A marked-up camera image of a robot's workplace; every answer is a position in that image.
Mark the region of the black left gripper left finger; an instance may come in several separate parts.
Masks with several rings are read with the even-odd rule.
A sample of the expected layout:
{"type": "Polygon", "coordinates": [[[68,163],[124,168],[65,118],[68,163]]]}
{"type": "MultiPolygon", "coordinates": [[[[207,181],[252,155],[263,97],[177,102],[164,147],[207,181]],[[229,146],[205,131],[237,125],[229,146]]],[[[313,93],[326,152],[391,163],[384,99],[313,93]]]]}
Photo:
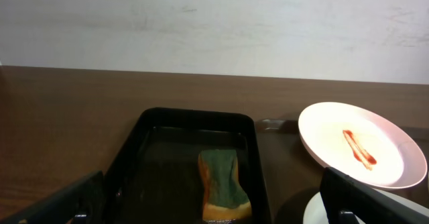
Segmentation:
{"type": "Polygon", "coordinates": [[[103,173],[90,173],[47,198],[1,220],[2,223],[101,223],[103,173]]]}

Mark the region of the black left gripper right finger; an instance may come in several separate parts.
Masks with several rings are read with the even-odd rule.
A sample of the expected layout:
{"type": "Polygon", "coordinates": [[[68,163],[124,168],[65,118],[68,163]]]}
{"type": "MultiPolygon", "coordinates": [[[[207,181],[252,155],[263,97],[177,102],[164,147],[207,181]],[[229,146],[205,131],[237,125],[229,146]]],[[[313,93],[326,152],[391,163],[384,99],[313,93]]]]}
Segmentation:
{"type": "Polygon", "coordinates": [[[333,167],[324,169],[320,194],[329,224],[428,224],[428,217],[333,167]]]}

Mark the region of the green and orange sponge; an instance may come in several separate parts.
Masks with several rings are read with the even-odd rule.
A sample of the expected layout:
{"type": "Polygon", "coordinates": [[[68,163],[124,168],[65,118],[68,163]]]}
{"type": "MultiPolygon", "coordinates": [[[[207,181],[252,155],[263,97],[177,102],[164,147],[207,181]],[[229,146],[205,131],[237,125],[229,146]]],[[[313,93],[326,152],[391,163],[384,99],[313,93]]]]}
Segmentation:
{"type": "Polygon", "coordinates": [[[204,187],[203,221],[227,222],[252,216],[251,202],[239,183],[235,150],[202,151],[198,155],[198,169],[204,187]]]}

